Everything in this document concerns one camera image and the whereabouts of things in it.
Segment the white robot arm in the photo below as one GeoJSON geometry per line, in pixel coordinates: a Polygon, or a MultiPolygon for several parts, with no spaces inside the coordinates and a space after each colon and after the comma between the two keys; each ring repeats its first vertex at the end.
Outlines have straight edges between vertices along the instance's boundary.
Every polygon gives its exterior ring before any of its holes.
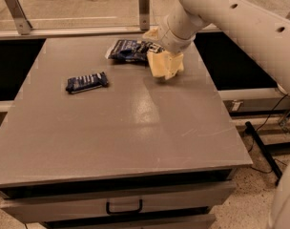
{"type": "MultiPolygon", "coordinates": [[[[290,20],[246,0],[175,0],[170,13],[144,37],[177,53],[209,24],[228,35],[290,95],[290,20]]],[[[242,196],[214,212],[214,229],[290,229],[290,162],[271,206],[242,196]]]]}

